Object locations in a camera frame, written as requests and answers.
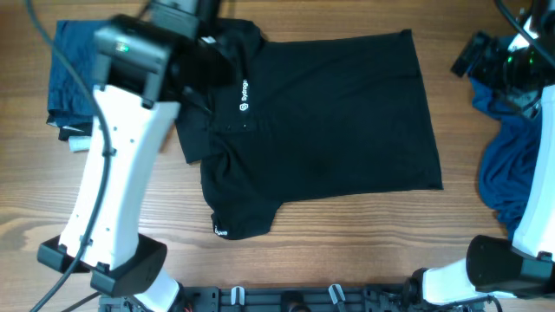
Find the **black polo shirt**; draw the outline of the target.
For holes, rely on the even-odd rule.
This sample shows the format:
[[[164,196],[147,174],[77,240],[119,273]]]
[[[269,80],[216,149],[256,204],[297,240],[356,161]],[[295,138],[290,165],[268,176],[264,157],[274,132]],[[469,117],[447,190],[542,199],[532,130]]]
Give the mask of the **black polo shirt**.
[[[249,73],[175,122],[218,237],[266,234],[287,202],[442,188],[410,30],[270,42],[250,21],[220,26],[244,40]]]

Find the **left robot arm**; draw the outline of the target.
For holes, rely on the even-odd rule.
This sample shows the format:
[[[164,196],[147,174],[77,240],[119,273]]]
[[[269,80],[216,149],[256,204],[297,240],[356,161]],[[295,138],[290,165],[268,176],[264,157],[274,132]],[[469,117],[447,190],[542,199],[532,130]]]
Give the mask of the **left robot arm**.
[[[186,94],[238,79],[243,63],[217,26],[217,1],[151,1],[94,35],[92,138],[75,207],[37,252],[66,281],[88,272],[97,295],[146,311],[184,311],[182,285],[163,264],[165,244],[139,232],[154,162]]]

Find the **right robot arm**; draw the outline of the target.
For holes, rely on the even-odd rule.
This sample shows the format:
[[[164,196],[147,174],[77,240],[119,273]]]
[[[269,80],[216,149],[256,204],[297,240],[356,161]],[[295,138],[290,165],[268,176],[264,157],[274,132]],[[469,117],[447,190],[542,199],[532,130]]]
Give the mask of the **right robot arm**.
[[[483,155],[479,190],[508,238],[477,236],[463,259],[417,270],[397,297],[402,310],[554,295],[554,4],[535,1],[518,17],[503,2],[496,6],[515,36],[475,34],[452,70],[472,82],[474,106],[500,121]]]

